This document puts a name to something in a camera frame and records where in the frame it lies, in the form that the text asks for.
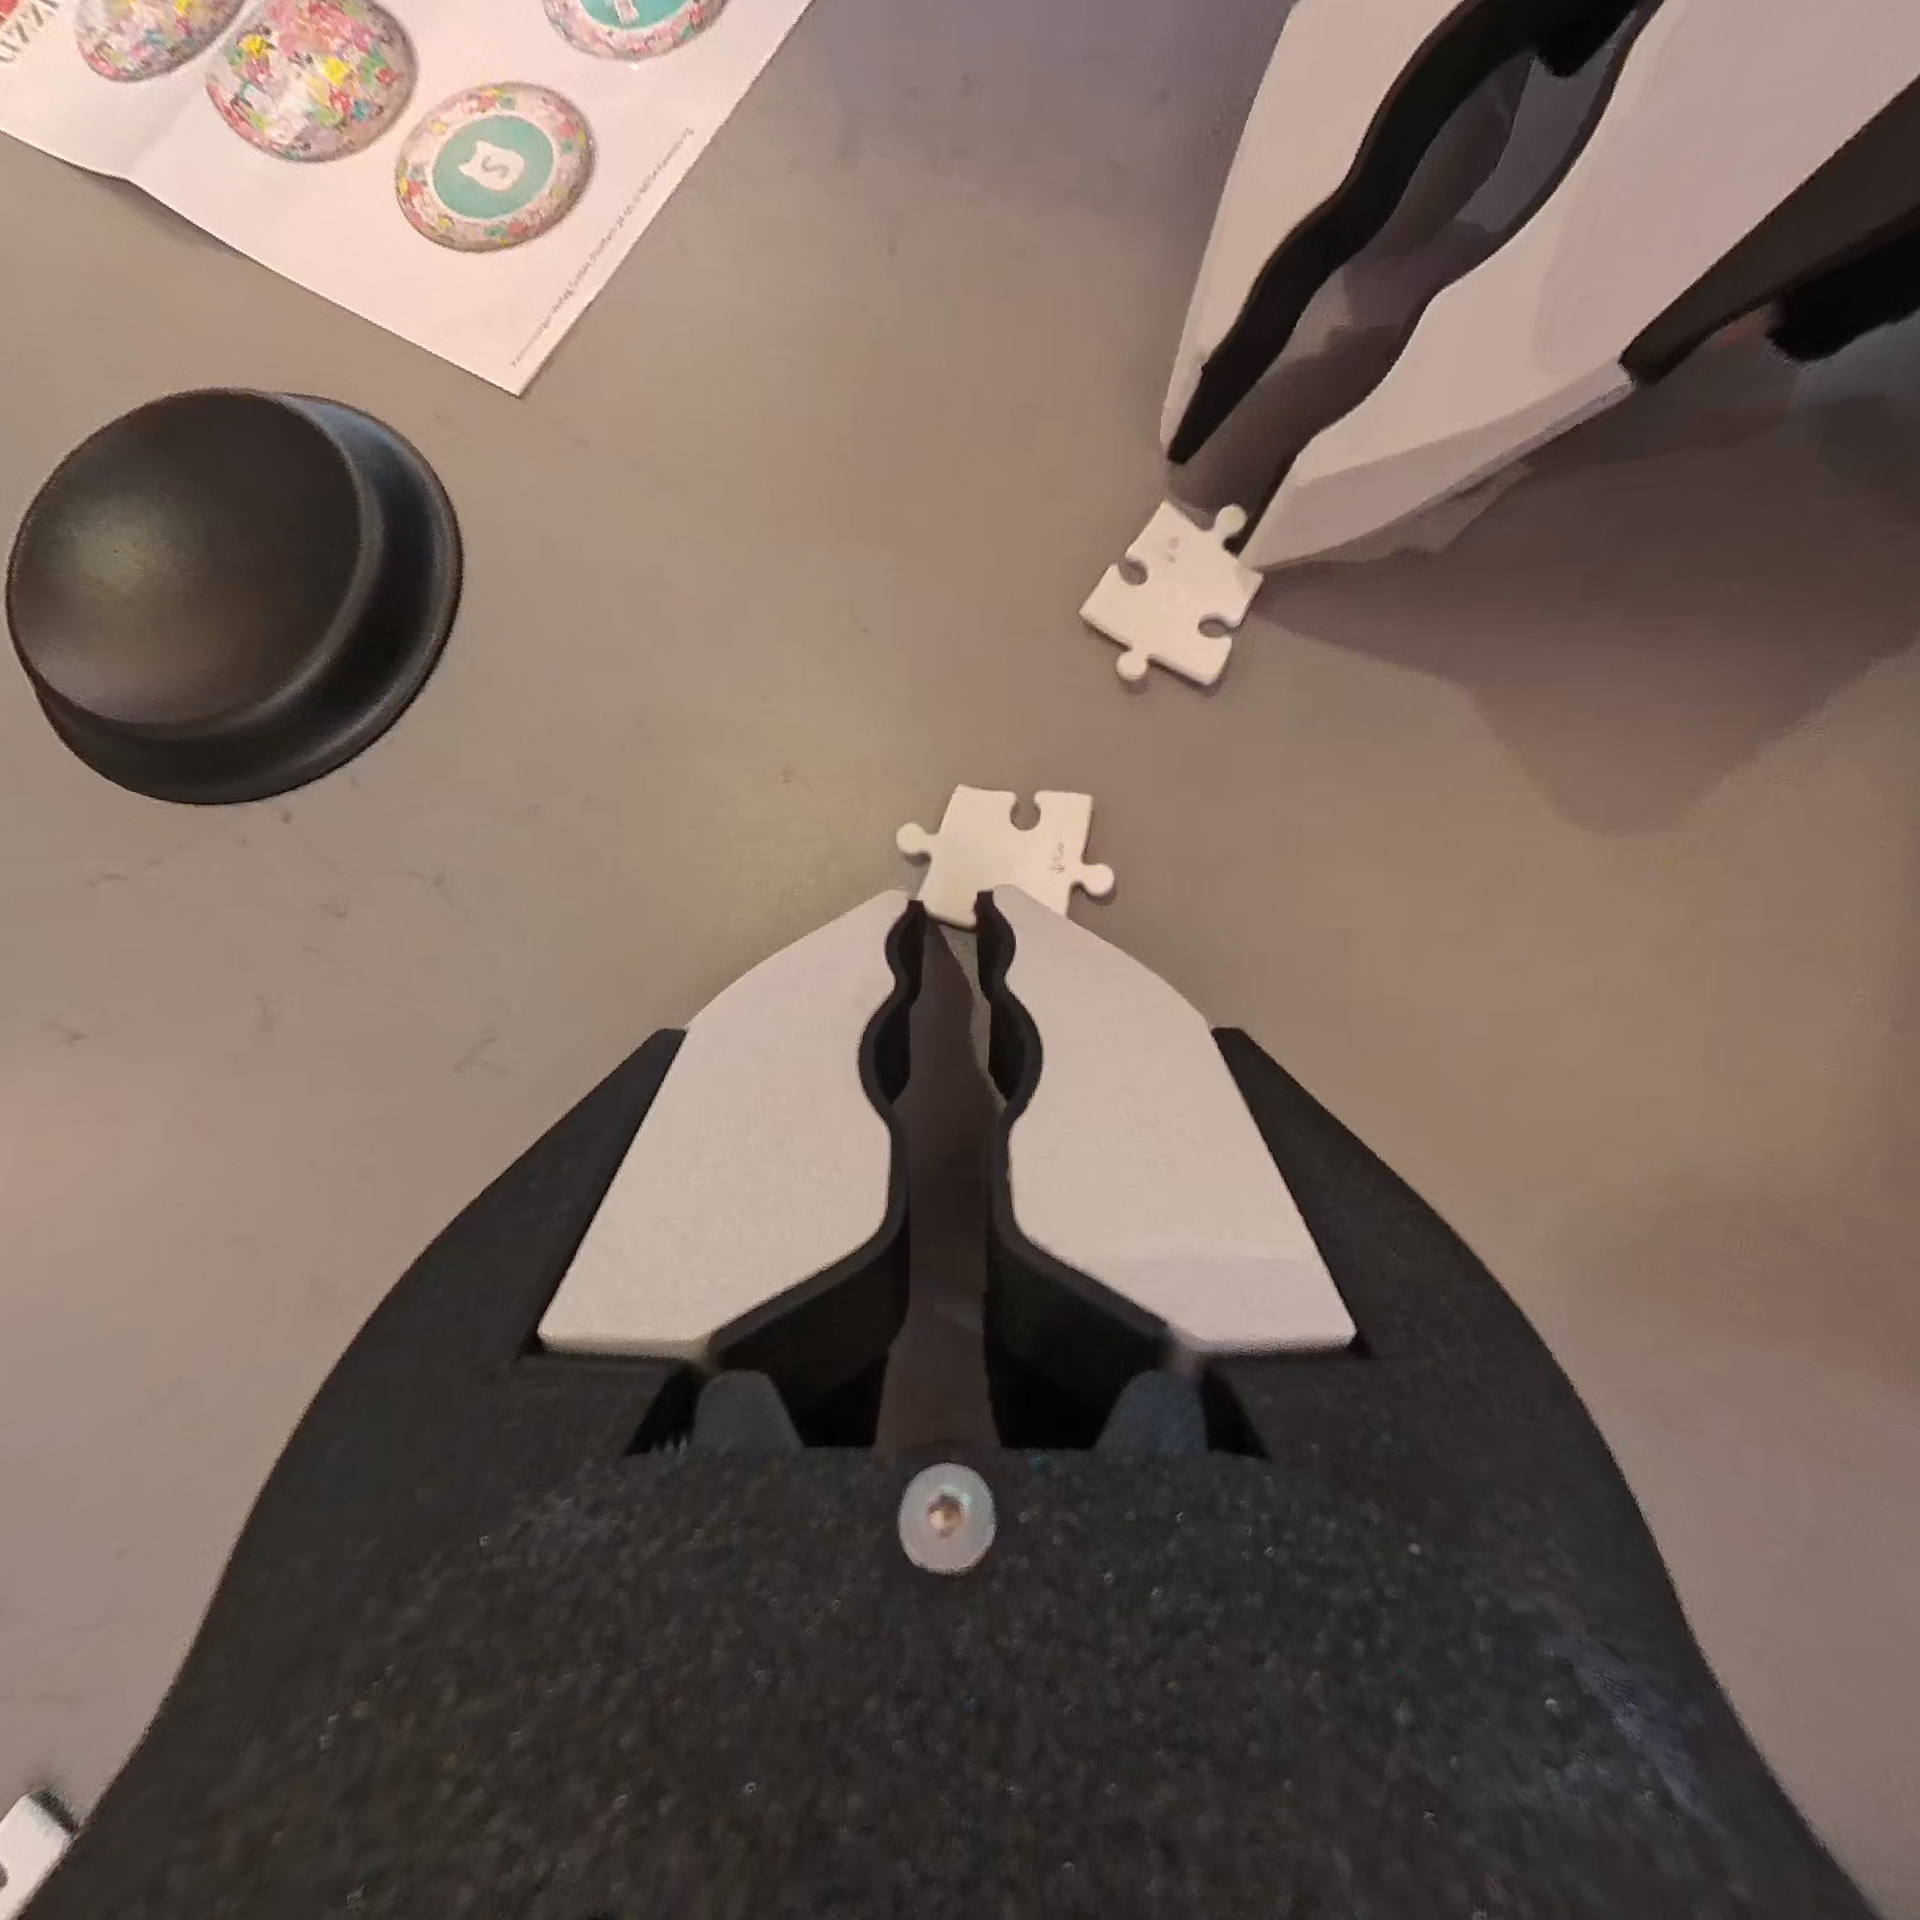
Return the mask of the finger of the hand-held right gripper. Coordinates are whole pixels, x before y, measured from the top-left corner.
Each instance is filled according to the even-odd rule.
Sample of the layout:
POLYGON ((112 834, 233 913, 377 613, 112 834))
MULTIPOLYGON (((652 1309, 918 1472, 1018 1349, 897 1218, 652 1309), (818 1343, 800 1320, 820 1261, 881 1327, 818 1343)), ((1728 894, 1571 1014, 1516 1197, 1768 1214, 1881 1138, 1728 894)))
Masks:
POLYGON ((1915 2, 1656 7, 1560 185, 1280 480, 1254 567, 1368 543, 1632 393, 1641 333, 1915 69, 1915 2))
POLYGON ((1337 287, 1355 322, 1411 319, 1442 262, 1506 210, 1495 185, 1523 104, 1579 116, 1586 74, 1648 4, 1292 4, 1255 90, 1192 289, 1162 445, 1195 458, 1337 287))

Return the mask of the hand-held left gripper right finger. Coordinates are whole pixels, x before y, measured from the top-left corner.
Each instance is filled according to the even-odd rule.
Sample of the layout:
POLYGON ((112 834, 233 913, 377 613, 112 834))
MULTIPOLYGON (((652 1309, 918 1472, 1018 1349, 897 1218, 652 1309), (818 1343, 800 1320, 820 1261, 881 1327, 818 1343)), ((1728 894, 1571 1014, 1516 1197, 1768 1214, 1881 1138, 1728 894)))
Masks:
POLYGON ((1016 885, 976 901, 976 966, 1000 1439, 1094 1445, 1140 1376, 1346 1352, 1354 1313, 1203 1012, 1016 885))

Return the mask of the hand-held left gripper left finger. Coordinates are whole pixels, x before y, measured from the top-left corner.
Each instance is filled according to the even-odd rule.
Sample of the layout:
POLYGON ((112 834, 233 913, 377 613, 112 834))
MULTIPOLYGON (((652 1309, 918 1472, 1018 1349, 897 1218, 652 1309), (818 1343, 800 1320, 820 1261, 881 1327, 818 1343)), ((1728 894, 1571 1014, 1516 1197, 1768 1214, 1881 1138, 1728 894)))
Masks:
POLYGON ((728 984, 538 1326, 547 1352, 763 1373, 812 1445, 868 1445, 908 1309, 924 911, 886 890, 728 984))

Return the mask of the white puzzle piece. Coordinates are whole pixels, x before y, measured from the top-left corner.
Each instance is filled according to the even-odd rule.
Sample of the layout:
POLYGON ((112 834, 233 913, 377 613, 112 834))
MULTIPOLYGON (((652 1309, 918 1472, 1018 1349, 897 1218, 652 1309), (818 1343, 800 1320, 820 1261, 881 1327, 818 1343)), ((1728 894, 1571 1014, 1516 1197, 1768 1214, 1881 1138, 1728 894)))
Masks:
POLYGON ((1107 567, 1081 605, 1081 620, 1118 647, 1115 672, 1139 685, 1152 668, 1195 687, 1214 687, 1262 577, 1232 542, 1249 514, 1230 503, 1211 519, 1192 519, 1162 501, 1145 527, 1107 567))
POLYGON ((1103 901, 1113 894, 1115 872, 1086 860, 1094 798, 1078 791, 1041 791, 1035 823, 1016 820, 1018 794, 969 784, 954 788, 939 828, 920 823, 897 829, 897 850, 927 863, 920 905, 952 927, 976 927, 976 901, 1014 885, 1057 913, 1075 890, 1103 901))

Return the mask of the black round stand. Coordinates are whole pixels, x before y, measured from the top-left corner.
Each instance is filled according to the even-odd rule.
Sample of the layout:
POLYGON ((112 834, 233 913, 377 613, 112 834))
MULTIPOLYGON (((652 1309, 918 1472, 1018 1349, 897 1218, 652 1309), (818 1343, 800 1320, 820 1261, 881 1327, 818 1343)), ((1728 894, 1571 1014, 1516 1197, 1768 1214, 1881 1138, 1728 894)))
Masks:
POLYGON ((46 478, 7 629, 48 727, 146 800, 226 807, 326 780, 438 670, 465 537, 425 454, 344 399, 184 390, 46 478))

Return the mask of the white printed instruction leaflet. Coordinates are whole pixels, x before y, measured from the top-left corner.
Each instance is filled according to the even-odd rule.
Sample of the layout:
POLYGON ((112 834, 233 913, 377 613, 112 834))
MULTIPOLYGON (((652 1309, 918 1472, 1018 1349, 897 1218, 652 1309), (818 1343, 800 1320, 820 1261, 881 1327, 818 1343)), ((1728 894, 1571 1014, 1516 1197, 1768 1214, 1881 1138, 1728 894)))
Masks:
POLYGON ((6 132, 505 393, 804 2, 6 4, 6 132))

